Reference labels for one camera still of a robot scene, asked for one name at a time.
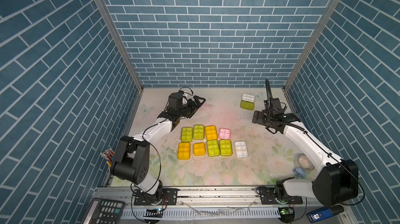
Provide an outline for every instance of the white robotic arm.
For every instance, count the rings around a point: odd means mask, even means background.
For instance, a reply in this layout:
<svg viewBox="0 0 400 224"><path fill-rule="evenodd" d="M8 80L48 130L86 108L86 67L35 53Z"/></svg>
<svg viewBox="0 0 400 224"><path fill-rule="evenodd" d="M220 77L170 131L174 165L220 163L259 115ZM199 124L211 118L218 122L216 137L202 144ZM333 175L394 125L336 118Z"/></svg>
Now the white robotic arm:
<svg viewBox="0 0 400 224"><path fill-rule="evenodd" d="M318 172L315 180L288 178L277 182L276 198L286 201L292 196L317 198L330 207L358 196L358 167L352 160L344 161L306 129L292 113L285 114L278 98L273 98L266 79L265 110L254 111L253 123L266 126L271 133L280 132L291 139Z"/></svg>
<svg viewBox="0 0 400 224"><path fill-rule="evenodd" d="M198 96L188 99L189 95L182 90L170 94L164 111L150 127L133 137L123 136L118 143L110 168L111 174L132 181L146 194L145 200L150 204L161 200L163 190L161 181L148 173L150 146L154 147L155 142L171 132L178 125L181 117L191 118L206 101Z"/></svg>

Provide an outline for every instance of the brick wall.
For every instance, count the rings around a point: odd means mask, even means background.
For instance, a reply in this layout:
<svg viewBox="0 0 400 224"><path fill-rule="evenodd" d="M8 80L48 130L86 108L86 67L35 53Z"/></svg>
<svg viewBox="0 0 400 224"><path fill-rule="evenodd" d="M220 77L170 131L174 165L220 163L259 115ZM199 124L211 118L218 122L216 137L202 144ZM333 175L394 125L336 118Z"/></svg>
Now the brick wall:
<svg viewBox="0 0 400 224"><path fill-rule="evenodd" d="M289 90L313 134L358 164L360 223L400 223L399 9L341 0Z"/></svg>
<svg viewBox="0 0 400 224"><path fill-rule="evenodd" d="M286 81L328 0L105 0L145 86Z"/></svg>
<svg viewBox="0 0 400 224"><path fill-rule="evenodd" d="M0 0L0 223L80 221L136 94L93 0Z"/></svg>

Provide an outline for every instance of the metal bracket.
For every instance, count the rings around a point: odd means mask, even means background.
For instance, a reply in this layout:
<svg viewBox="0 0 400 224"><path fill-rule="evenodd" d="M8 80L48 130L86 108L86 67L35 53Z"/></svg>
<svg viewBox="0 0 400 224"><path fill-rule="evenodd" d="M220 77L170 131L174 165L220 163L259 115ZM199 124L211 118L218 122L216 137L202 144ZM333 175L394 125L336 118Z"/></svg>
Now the metal bracket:
<svg viewBox="0 0 400 224"><path fill-rule="evenodd" d="M176 198L178 196L177 188L163 188L162 194L167 196L167 204L168 205L170 205L170 206L176 205ZM145 201L144 194L136 196L134 205L135 206L152 206L151 204L149 204Z"/></svg>
<svg viewBox="0 0 400 224"><path fill-rule="evenodd" d="M136 71L132 65L132 61L130 60L129 54L126 51L126 48L122 42L121 36L119 35L117 28L114 25L113 19L111 18L110 12L108 11L108 8L104 2L104 0L93 0L94 3L96 4L98 11L103 18L104 23L106 24L108 31L110 32L110 35L115 43L115 46L117 47L118 51L120 52L121 58L123 62L125 63L125 66L131 75L133 82L136 84L137 89L139 91L143 90L143 86L139 80L138 75L136 74Z"/></svg>
<svg viewBox="0 0 400 224"><path fill-rule="evenodd" d="M290 73L289 77L287 78L285 85L283 88L288 90L292 83L294 82L297 74L300 72L301 67L303 66L304 62L306 62L308 55L310 54L311 50L315 46L318 38L320 37L323 29L325 28L326 24L329 21L329 18L332 16L336 6L339 4L340 0L329 0L327 5L325 6L325 10L320 17L320 20L317 22L317 26L315 27L314 31L311 33L311 36L304 46L302 53L300 54L297 63L294 65L292 72Z"/></svg>
<svg viewBox="0 0 400 224"><path fill-rule="evenodd" d="M275 196L275 187L265 187L265 186L260 186L257 188L258 194L260 195L260 200L262 205L273 205L273 204L282 204L279 202ZM303 204L303 199L299 196L293 196L292 200L290 203L285 204Z"/></svg>

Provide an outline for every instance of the pill organizer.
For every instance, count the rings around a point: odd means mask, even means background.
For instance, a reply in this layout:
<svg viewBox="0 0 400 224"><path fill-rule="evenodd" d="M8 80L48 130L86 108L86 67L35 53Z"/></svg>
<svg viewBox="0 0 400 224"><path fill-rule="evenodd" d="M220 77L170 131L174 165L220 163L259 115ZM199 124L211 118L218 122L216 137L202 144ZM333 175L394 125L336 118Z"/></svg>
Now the pill organizer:
<svg viewBox="0 0 400 224"><path fill-rule="evenodd" d="M180 160L187 160L190 158L190 143L179 143L179 146L177 147L177 158Z"/></svg>
<svg viewBox="0 0 400 224"><path fill-rule="evenodd" d="M231 156L232 155L232 145L230 140L220 140L220 149L222 156Z"/></svg>
<svg viewBox="0 0 400 224"><path fill-rule="evenodd" d="M205 128L207 141L216 140L218 138L215 126L207 126Z"/></svg>
<svg viewBox="0 0 400 224"><path fill-rule="evenodd" d="M235 141L235 150L237 158L246 158L249 156L245 141Z"/></svg>
<svg viewBox="0 0 400 224"><path fill-rule="evenodd" d="M206 154L206 145L203 142L193 144L193 154L203 156Z"/></svg>
<svg viewBox="0 0 400 224"><path fill-rule="evenodd" d="M256 101L256 97L253 95L249 95L249 94L242 94L242 101L248 101L248 102L255 102Z"/></svg>
<svg viewBox="0 0 400 224"><path fill-rule="evenodd" d="M183 127L180 135L180 140L185 142L192 141L193 129L192 127Z"/></svg>
<svg viewBox="0 0 400 224"><path fill-rule="evenodd" d="M123 213L125 202L93 198L81 223L84 224L117 224Z"/></svg>
<svg viewBox="0 0 400 224"><path fill-rule="evenodd" d="M195 139L195 140L204 139L204 125L194 125L194 127L193 127L193 139Z"/></svg>
<svg viewBox="0 0 400 224"><path fill-rule="evenodd" d="M254 103L248 101L240 101L240 107L248 110L254 109Z"/></svg>
<svg viewBox="0 0 400 224"><path fill-rule="evenodd" d="M207 152L209 157L220 155L220 149L218 147L217 140L207 141Z"/></svg>
<svg viewBox="0 0 400 224"><path fill-rule="evenodd" d="M220 128L220 139L229 140L230 130L227 128Z"/></svg>

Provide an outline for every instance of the black cable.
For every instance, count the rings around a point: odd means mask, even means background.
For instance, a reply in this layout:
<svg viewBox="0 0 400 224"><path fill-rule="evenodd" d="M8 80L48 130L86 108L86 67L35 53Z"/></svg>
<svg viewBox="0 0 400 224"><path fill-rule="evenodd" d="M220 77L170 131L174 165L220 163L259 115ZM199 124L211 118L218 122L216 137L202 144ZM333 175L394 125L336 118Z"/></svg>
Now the black cable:
<svg viewBox="0 0 400 224"><path fill-rule="evenodd" d="M297 218L297 219L292 220L290 223L292 223L293 221L297 221L297 220L300 220L301 218L303 218L304 215L306 214L306 212L307 212L307 197L306 197L306 206L305 206L305 208L304 208L304 213L303 213L303 215L302 215L300 218Z"/></svg>
<svg viewBox="0 0 400 224"><path fill-rule="evenodd" d="M141 222L143 222L143 223L148 224L146 221L141 220L141 219L139 219L138 217L136 217L136 215L133 213L132 199L133 199L133 195L135 194L135 192L134 192L133 189L132 189L132 185L133 185L133 183L130 185L130 190L132 191L132 197L130 198L130 209L131 209L131 211L132 211L132 215L133 215L137 220L139 220L139 221L141 221Z"/></svg>
<svg viewBox="0 0 400 224"><path fill-rule="evenodd" d="M286 126L290 126L290 127L294 127L294 128L297 128L298 130L301 130L301 131L306 131L304 128L302 128L302 127L300 127L300 126L297 126L297 125L294 125L294 124L292 124L292 123L288 123L288 122L282 122L282 121L270 121L271 123L275 123L275 124L282 124L282 125L286 125Z"/></svg>
<svg viewBox="0 0 400 224"><path fill-rule="evenodd" d="M283 111L285 111L288 107L286 106L286 103L284 103L284 102L281 102L280 104L283 104L283 105L285 105L285 107L283 108Z"/></svg>
<svg viewBox="0 0 400 224"><path fill-rule="evenodd" d="M316 141L314 141L314 140L308 135L307 131L305 131L304 133L305 133L305 134L308 136L308 138L310 138L315 144L317 144ZM340 161L338 161L335 157L333 157L331 153L328 153L328 152L325 151L324 149L322 149L322 150L328 155L328 157L332 158L333 160L335 160L337 163L340 164ZM358 181L358 178L356 178L345 166L342 165L342 167L357 181L357 183L358 183L358 185L360 186L361 191L362 191L362 198L361 198L361 200L359 200L359 201L356 202L356 203L352 203L352 204L340 203L340 204L341 204L341 205L345 205L345 206L355 206L355 205L357 205L357 204L360 204L360 203L364 200L364 198L365 198L365 191L364 191L364 188L362 187L361 183Z"/></svg>
<svg viewBox="0 0 400 224"><path fill-rule="evenodd" d="M148 191L150 191L150 190L157 184L158 179L160 178L160 174L161 174L161 157L160 157L160 154L158 153L158 150L156 149L156 147L154 147L154 149L156 150L156 152L157 152L157 154L158 154L158 160L160 161L160 171L158 172L158 177L157 177L156 182L154 182L153 186L152 186L149 190L147 190L145 193L147 193Z"/></svg>
<svg viewBox="0 0 400 224"><path fill-rule="evenodd" d="M190 96L193 96L193 90L190 88L190 87L186 87L186 88L188 88L188 89L190 89L190 91L192 92L192 94L189 94L188 92L185 92L185 93L187 93L188 95L190 95Z"/></svg>
<svg viewBox="0 0 400 224"><path fill-rule="evenodd" d="M144 137L143 137L143 136L144 136L144 133L145 133L149 128L154 127L154 126L157 126L158 124L160 124L160 123L162 123L162 122L164 122L164 121L158 122L158 123L156 123L156 124L154 124L154 125L152 125L152 126L146 128L146 129L143 131L142 138L144 139Z"/></svg>

